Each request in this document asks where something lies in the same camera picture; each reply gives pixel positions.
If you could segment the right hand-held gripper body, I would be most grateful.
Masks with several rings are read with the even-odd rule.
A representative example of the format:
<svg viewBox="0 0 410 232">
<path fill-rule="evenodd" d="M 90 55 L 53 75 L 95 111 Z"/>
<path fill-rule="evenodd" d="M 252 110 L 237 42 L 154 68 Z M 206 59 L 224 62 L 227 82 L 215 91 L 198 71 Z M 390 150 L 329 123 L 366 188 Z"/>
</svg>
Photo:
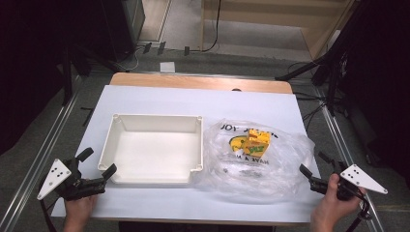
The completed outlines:
<svg viewBox="0 0 410 232">
<path fill-rule="evenodd" d="M 359 192 L 360 188 L 387 194 L 388 190 L 382 187 L 372 177 L 364 172 L 357 164 L 346 166 L 342 162 L 335 164 L 335 172 L 339 177 L 337 198 L 342 201 L 350 200 Z"/>
</svg>

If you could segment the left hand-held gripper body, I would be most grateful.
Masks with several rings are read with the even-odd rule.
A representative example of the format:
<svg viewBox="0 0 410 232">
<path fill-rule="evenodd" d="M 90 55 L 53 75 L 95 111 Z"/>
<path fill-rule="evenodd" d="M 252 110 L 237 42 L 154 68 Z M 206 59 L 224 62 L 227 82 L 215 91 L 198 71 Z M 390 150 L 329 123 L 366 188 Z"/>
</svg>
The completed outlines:
<svg viewBox="0 0 410 232">
<path fill-rule="evenodd" d="M 44 178 L 37 199 L 43 200 L 53 191 L 67 201 L 104 193 L 107 172 L 97 179 L 84 179 L 78 170 L 78 165 L 84 161 L 85 158 L 55 159 Z"/>
</svg>

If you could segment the clear printed plastic bag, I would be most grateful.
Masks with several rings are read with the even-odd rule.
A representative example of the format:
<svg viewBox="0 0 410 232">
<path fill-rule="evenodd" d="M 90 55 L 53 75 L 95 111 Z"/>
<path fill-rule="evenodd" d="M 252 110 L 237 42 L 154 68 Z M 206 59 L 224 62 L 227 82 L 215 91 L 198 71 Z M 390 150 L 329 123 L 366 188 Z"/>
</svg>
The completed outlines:
<svg viewBox="0 0 410 232">
<path fill-rule="evenodd" d="M 249 130 L 268 131 L 271 141 L 261 158 L 244 153 Z M 303 133 L 289 133 L 250 121 L 222 119 L 204 131 L 203 171 L 193 185 L 242 203 L 278 201 L 298 193 L 310 167 L 314 142 Z"/>
</svg>

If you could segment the white plastic tray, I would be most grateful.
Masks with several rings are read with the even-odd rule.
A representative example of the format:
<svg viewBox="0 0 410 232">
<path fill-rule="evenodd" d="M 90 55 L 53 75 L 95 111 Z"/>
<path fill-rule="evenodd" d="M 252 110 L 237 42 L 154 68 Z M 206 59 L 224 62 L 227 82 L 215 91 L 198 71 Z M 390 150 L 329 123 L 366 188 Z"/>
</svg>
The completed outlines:
<svg viewBox="0 0 410 232">
<path fill-rule="evenodd" d="M 115 114 L 98 164 L 115 184 L 185 185 L 203 170 L 203 118 Z"/>
</svg>

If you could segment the yellow snack packet green label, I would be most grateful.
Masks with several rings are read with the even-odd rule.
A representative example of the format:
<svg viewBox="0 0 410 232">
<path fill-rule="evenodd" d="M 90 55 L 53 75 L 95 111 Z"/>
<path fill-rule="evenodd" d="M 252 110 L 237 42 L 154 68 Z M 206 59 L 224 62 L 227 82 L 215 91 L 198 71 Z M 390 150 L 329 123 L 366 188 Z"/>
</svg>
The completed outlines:
<svg viewBox="0 0 410 232">
<path fill-rule="evenodd" d="M 269 141 L 249 140 L 247 139 L 242 146 L 245 154 L 261 158 L 270 145 Z"/>
</svg>

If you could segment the person's left hand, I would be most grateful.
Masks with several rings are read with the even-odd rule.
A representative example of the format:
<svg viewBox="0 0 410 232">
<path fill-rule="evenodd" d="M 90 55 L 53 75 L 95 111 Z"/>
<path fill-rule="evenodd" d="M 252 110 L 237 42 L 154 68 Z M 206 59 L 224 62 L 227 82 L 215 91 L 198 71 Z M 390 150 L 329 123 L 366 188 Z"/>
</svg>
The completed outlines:
<svg viewBox="0 0 410 232">
<path fill-rule="evenodd" d="M 85 225 L 92 215 L 97 201 L 97 195 L 91 195 L 73 201 L 66 201 L 66 222 L 74 225 Z"/>
</svg>

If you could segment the person's right hand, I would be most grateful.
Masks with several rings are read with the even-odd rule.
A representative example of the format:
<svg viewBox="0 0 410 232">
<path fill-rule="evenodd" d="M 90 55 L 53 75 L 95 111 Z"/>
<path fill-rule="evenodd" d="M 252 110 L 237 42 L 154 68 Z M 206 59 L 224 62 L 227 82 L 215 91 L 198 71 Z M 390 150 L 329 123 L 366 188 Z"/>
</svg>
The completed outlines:
<svg viewBox="0 0 410 232">
<path fill-rule="evenodd" d="M 354 213 L 362 200 L 354 197 L 349 201 L 337 198 L 339 176 L 332 174 L 328 181 L 326 194 L 310 214 L 311 232 L 333 232 L 337 223 Z"/>
</svg>

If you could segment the black tripod stand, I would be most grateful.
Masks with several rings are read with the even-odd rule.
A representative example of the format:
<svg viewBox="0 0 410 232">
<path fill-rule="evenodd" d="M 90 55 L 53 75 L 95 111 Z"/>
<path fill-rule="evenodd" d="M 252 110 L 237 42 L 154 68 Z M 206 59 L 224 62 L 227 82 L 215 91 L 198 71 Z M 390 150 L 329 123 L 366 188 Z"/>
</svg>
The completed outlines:
<svg viewBox="0 0 410 232">
<path fill-rule="evenodd" d="M 290 72 L 286 75 L 276 77 L 277 81 L 288 81 L 302 73 L 317 68 L 311 82 L 314 86 L 321 86 L 325 83 L 325 80 L 329 80 L 328 84 L 328 93 L 326 97 L 326 104 L 328 110 L 332 116 L 335 115 L 335 98 L 336 98 L 336 88 L 337 88 L 337 79 L 340 75 L 341 63 L 340 61 L 345 55 L 346 50 L 336 50 L 331 48 L 321 57 L 316 60 L 311 61 L 300 67 L 299 69 Z"/>
<path fill-rule="evenodd" d="M 86 47 L 80 46 L 78 44 L 65 45 L 62 50 L 64 106 L 66 106 L 69 103 L 69 100 L 73 98 L 72 66 L 74 66 L 79 73 L 88 75 L 91 70 L 87 68 L 87 57 L 91 57 L 97 63 L 108 68 L 113 73 L 118 73 L 120 71 L 120 69 L 117 68 L 114 64 L 110 63 L 106 59 L 103 59 L 97 53 Z"/>
</svg>

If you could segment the dark curtain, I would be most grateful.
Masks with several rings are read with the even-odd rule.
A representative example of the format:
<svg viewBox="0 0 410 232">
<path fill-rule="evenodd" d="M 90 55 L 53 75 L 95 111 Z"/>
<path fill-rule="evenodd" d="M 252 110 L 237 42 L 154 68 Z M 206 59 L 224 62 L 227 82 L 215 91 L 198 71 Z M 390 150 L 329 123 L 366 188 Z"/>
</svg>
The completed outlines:
<svg viewBox="0 0 410 232">
<path fill-rule="evenodd" d="M 348 33 L 346 74 L 338 85 L 376 166 L 410 188 L 410 0 L 362 0 Z"/>
<path fill-rule="evenodd" d="M 96 0 L 0 0 L 0 156 L 60 90 L 91 71 L 79 41 Z"/>
</svg>

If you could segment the white table mat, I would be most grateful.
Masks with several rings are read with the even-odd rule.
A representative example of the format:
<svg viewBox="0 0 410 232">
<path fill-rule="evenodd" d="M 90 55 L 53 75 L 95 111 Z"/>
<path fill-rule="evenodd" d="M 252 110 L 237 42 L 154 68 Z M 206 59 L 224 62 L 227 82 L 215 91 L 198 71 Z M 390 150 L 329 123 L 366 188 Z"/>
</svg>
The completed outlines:
<svg viewBox="0 0 410 232">
<path fill-rule="evenodd" d="M 99 99 L 79 148 L 91 147 L 94 155 L 81 164 L 87 178 L 100 175 L 98 163 L 112 116 L 115 114 L 201 116 L 204 126 L 218 120 L 253 121 L 286 132 L 305 131 L 301 112 L 292 94 L 194 90 L 108 85 Z M 124 186 L 112 182 L 92 214 L 93 218 L 140 221 L 175 221 L 237 224 L 308 223 L 321 195 L 299 184 L 298 192 L 267 201 L 236 200 L 214 191 L 188 186 Z"/>
</svg>

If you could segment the wooden table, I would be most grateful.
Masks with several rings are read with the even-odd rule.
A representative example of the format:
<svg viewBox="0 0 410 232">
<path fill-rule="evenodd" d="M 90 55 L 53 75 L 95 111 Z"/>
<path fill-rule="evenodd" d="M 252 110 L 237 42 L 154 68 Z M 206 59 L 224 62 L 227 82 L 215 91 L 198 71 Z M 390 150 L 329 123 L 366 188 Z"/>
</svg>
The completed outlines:
<svg viewBox="0 0 410 232">
<path fill-rule="evenodd" d="M 115 73 L 110 85 L 142 86 L 184 89 L 208 89 L 257 93 L 292 94 L 291 85 L 285 81 L 240 79 L 216 76 L 179 75 L 164 73 Z"/>
</svg>

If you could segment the black cabinet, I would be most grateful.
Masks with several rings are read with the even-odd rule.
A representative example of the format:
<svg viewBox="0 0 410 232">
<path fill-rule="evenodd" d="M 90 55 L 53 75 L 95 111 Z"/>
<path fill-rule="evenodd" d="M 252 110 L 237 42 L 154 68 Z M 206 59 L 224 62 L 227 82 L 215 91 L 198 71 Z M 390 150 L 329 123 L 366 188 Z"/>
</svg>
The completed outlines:
<svg viewBox="0 0 410 232">
<path fill-rule="evenodd" d="M 115 61 L 135 51 L 145 22 L 142 0 L 102 0 L 109 44 Z"/>
</svg>

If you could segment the light wooden shelf unit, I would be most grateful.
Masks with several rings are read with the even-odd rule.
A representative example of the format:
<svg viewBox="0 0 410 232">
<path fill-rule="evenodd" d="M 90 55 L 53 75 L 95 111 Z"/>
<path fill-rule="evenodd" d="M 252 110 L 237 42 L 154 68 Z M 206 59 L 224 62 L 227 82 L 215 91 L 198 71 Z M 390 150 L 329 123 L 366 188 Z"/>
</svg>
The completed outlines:
<svg viewBox="0 0 410 232">
<path fill-rule="evenodd" d="M 325 50 L 335 31 L 342 29 L 356 0 L 201 0 L 200 48 L 204 47 L 204 21 L 259 23 L 299 27 L 312 59 Z"/>
</svg>

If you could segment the metal floor rail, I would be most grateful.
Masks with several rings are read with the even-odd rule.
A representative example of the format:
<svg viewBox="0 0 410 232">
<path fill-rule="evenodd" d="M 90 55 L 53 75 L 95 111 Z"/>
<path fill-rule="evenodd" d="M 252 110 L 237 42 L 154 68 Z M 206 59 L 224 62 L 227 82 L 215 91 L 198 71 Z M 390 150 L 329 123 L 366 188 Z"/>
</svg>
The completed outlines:
<svg viewBox="0 0 410 232">
<path fill-rule="evenodd" d="M 354 159 L 339 129 L 337 118 L 335 116 L 332 116 L 328 110 L 324 91 L 318 87 L 314 87 L 313 90 L 317 97 L 323 98 L 322 102 L 325 103 L 325 105 L 322 107 L 322 113 L 330 130 L 332 138 L 336 143 L 337 152 L 341 160 L 345 161 L 348 166 L 354 164 Z M 346 232 L 357 232 L 357 229 L 362 222 L 367 225 L 369 232 L 385 232 L 380 217 L 378 216 L 375 206 L 369 195 L 369 191 L 367 191 L 365 194 L 365 202 L 361 204 L 361 210 L 366 211 L 366 218 L 360 218 L 359 216 L 356 216 Z"/>
<path fill-rule="evenodd" d="M 0 232 L 12 232 L 70 115 L 84 77 L 73 78 L 73 96 L 58 92 L 12 149 L 0 156 Z"/>
</svg>

